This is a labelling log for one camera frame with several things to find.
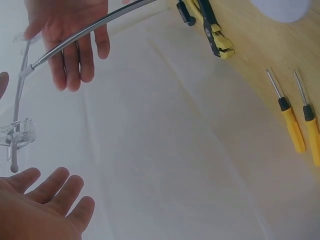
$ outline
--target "human hand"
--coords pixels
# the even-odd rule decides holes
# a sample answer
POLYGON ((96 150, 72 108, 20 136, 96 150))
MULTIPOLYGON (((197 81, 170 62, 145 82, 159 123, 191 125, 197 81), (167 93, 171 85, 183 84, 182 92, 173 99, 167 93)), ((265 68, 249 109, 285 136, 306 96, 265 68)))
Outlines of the human hand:
POLYGON ((39 176, 38 169, 29 168, 0 177, 0 239, 81 240, 94 212, 94 200, 83 197, 66 215, 84 186, 82 178, 73 175, 67 180, 69 171, 61 167, 24 194, 39 176))
MULTIPOLYGON (((25 38, 42 31, 47 50, 108 14, 108 0, 24 0, 29 15, 25 38)), ((94 31, 98 55, 106 59, 110 51, 107 26, 94 31)), ((95 75, 90 34, 66 47, 49 60, 53 81, 59 90, 75 92, 81 81, 89 83, 95 75)))
POLYGON ((5 94, 9 83, 9 75, 7 72, 0 73, 0 99, 5 94))

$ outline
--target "curved metal rod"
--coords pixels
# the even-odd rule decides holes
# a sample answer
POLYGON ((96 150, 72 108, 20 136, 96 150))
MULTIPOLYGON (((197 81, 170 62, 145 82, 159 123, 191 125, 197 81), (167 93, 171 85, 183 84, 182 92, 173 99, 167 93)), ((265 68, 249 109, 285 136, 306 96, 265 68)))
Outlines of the curved metal rod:
POLYGON ((141 8, 147 4, 150 4, 152 2, 155 2, 156 0, 137 0, 133 3, 130 3, 126 6, 123 6, 119 8, 118 10, 115 10, 111 12, 110 14, 106 15, 105 17, 95 21, 94 23, 90 24, 89 26, 83 28, 82 30, 76 32, 75 34, 68 37, 66 40, 61 42, 59 45, 48 51, 46 54, 44 54, 42 57, 39 58, 38 61, 36 61, 34 64, 31 65, 32 70, 35 70, 38 66, 48 61, 50 58, 52 58, 54 55, 62 51, 65 47, 69 46, 70 44, 74 43, 78 39, 86 36, 87 34, 91 33, 92 31, 96 30, 97 28, 106 25, 107 23, 111 22, 112 20, 115 20, 129 12, 132 12, 133 10, 136 10, 138 8, 141 8))

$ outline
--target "wooden surface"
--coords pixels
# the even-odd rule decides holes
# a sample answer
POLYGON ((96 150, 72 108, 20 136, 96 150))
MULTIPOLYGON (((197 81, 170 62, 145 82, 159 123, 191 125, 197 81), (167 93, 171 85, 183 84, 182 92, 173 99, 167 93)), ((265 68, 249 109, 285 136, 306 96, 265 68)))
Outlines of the wooden surface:
MULTIPOLYGON (((176 2, 169 1, 176 11, 176 2)), ((267 68, 272 70, 309 145, 303 102, 293 69, 298 70, 307 99, 320 118, 320 1, 314 0, 304 18, 289 24, 264 16, 250 0, 210 0, 210 3, 222 33, 232 41, 236 51, 227 61, 284 124, 276 92, 266 74, 267 68)), ((200 24, 196 28, 203 32, 200 24)))

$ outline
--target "yellow screwdriver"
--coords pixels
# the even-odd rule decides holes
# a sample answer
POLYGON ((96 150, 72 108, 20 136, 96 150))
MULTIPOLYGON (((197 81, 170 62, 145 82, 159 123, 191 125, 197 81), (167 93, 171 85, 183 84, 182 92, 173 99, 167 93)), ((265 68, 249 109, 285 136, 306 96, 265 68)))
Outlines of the yellow screwdriver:
POLYGON ((286 127, 288 128, 294 148, 297 153, 303 153, 306 150, 306 144, 304 138, 302 137, 300 127, 296 121, 292 108, 290 107, 287 99, 284 96, 281 96, 276 82, 268 69, 266 70, 266 73, 268 74, 269 79, 276 91, 276 94, 279 97, 278 103, 281 108, 282 115, 284 116, 284 119, 286 121, 286 127))
POLYGON ((304 94, 304 90, 301 86, 300 79, 296 73, 296 71, 293 71, 294 76, 296 78, 296 82, 298 84, 302 100, 303 100, 303 114, 304 114, 304 120, 306 127, 308 129, 309 134, 309 141, 313 156, 313 163, 317 167, 320 167, 320 134, 316 122, 316 116, 310 106, 310 104, 307 103, 306 96, 304 94))

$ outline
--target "screwdriver shaft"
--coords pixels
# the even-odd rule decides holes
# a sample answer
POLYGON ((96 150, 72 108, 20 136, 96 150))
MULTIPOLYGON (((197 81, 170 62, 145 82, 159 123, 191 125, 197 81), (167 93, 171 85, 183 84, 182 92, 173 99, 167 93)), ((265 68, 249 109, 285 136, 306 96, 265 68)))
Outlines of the screwdriver shaft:
POLYGON ((278 95, 279 98, 281 98, 280 91, 279 91, 279 89, 278 89, 278 87, 277 87, 277 85, 276 85, 276 82, 275 82, 274 78, 272 77, 269 69, 266 69, 265 71, 266 71, 266 74, 268 74, 269 79, 270 79, 272 85, 274 86, 274 89, 275 89, 275 91, 276 91, 276 94, 278 95))
POLYGON ((296 83, 298 84, 298 87, 299 87, 299 90, 300 90, 300 93, 301 93, 303 104, 306 106, 306 105, 308 105, 308 103, 307 103, 307 99, 306 99, 306 96, 305 96, 305 93, 304 93, 304 89, 302 88, 302 85, 301 85, 301 82, 300 82, 300 79, 298 77, 298 74, 297 74, 296 70, 293 70, 293 73, 294 73, 294 76, 295 76, 295 79, 296 79, 296 83))

